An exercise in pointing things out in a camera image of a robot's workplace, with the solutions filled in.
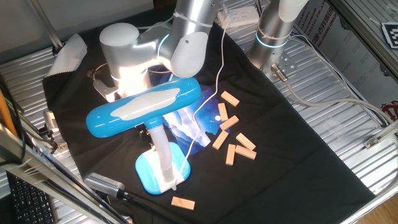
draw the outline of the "wooden block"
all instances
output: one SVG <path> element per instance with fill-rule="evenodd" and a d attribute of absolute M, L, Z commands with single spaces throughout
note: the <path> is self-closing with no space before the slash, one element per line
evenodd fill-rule
<path fill-rule="evenodd" d="M 228 120 L 228 114 L 226 113 L 225 103 L 218 104 L 218 111 L 220 112 L 221 121 Z"/>
<path fill-rule="evenodd" d="M 195 206 L 195 202 L 191 201 L 191 200 L 187 200 L 187 199 L 173 197 L 172 205 L 180 207 L 180 208 L 193 210 L 193 208 Z"/>
<path fill-rule="evenodd" d="M 226 120 L 224 123 L 220 124 L 221 130 L 225 131 L 228 128 L 232 127 L 232 125 L 236 124 L 239 121 L 237 116 L 233 116 L 232 118 Z"/>
<path fill-rule="evenodd" d="M 228 137 L 228 132 L 222 131 L 220 135 L 217 137 L 216 141 L 213 143 L 213 148 L 219 150 L 227 137 Z"/>
<path fill-rule="evenodd" d="M 239 100 L 236 99 L 233 95 L 229 94 L 227 91 L 224 91 L 223 94 L 221 94 L 221 97 L 228 103 L 231 103 L 233 106 L 236 106 L 239 103 Z"/>
<path fill-rule="evenodd" d="M 235 145 L 229 144 L 228 145 L 228 152 L 226 153 L 226 161 L 225 164 L 233 165 L 234 164 L 234 157 L 235 157 Z"/>
<path fill-rule="evenodd" d="M 245 147 L 242 147 L 242 146 L 236 146 L 235 152 L 242 156 L 246 156 L 249 159 L 256 158 L 256 154 L 257 154 L 256 152 L 254 152 L 250 149 L 246 149 Z"/>
<path fill-rule="evenodd" d="M 238 136 L 236 136 L 236 140 L 238 140 L 244 147 L 253 150 L 256 145 L 253 144 L 246 136 L 244 136 L 242 133 L 240 133 Z"/>

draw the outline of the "orange object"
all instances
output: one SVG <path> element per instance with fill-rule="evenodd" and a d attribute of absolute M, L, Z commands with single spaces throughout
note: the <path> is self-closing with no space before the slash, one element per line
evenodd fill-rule
<path fill-rule="evenodd" d="M 193 210 L 193 208 L 195 206 L 195 202 L 191 201 L 191 200 L 187 200 L 187 199 L 173 197 L 172 205 L 180 207 L 180 208 Z"/>
<path fill-rule="evenodd" d="M 231 103 L 233 106 L 239 104 L 239 100 L 236 99 L 233 95 L 229 94 L 227 91 L 224 91 L 223 94 L 221 94 L 221 97 L 228 103 Z"/>
<path fill-rule="evenodd" d="M 0 112 L 2 114 L 4 123 L 7 127 L 7 129 L 10 130 L 10 132 L 12 134 L 18 136 L 17 130 L 15 129 L 15 126 L 14 126 L 14 123 L 12 122 L 12 118 L 11 118 L 10 111 L 9 111 L 7 103 L 6 103 L 6 99 L 4 99 L 4 96 L 1 91 L 0 91 Z"/>
<path fill-rule="evenodd" d="M 227 137 L 228 137 L 228 132 L 222 131 L 220 135 L 217 137 L 216 141 L 213 143 L 213 148 L 219 150 Z"/>
<path fill-rule="evenodd" d="M 250 150 L 246 149 L 245 147 L 242 146 L 236 146 L 235 152 L 238 153 L 239 155 L 246 156 L 249 159 L 254 159 L 256 158 L 257 153 Z"/>
<path fill-rule="evenodd" d="M 218 104 L 218 111 L 220 112 L 221 121 L 228 120 L 228 114 L 226 113 L 225 103 Z"/>
<path fill-rule="evenodd" d="M 253 144 L 246 136 L 244 136 L 242 133 L 240 133 L 238 136 L 236 136 L 236 140 L 238 140 L 244 147 L 253 150 L 256 145 Z"/>
<path fill-rule="evenodd" d="M 232 127 L 232 125 L 236 124 L 239 121 L 237 116 L 233 116 L 232 118 L 228 119 L 224 123 L 220 124 L 221 130 L 225 131 L 228 128 Z"/>
<path fill-rule="evenodd" d="M 229 144 L 228 145 L 228 152 L 226 153 L 226 161 L 225 164 L 233 165 L 234 164 L 234 157 L 235 157 L 235 145 Z"/>

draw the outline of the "keyboard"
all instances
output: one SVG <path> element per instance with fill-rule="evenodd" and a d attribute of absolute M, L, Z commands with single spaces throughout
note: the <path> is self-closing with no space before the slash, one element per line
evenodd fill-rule
<path fill-rule="evenodd" d="M 18 223 L 55 223 L 50 197 L 46 193 L 8 172 L 7 178 Z"/>

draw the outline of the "lamp base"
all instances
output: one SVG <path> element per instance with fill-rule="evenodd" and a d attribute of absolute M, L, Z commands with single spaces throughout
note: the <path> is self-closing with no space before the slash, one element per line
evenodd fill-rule
<path fill-rule="evenodd" d="M 191 173 L 191 166 L 188 161 L 180 175 L 180 169 L 185 159 L 184 154 L 178 144 L 169 142 L 172 153 L 172 167 L 174 177 L 178 177 L 177 184 L 183 182 Z M 165 182 L 160 168 L 159 156 L 155 149 L 150 149 L 142 153 L 136 161 L 136 171 L 145 190 L 153 195 L 161 194 L 174 186 L 175 179 Z"/>

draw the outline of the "white power strip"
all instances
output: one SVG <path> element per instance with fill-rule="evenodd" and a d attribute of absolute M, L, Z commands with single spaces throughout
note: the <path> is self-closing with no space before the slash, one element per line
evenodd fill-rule
<path fill-rule="evenodd" d="M 240 9 L 232 9 L 228 11 L 229 25 L 228 28 L 255 24 L 259 22 L 259 14 L 254 6 L 243 7 Z M 223 29 L 226 26 L 227 16 L 224 12 L 217 13 L 218 21 Z"/>

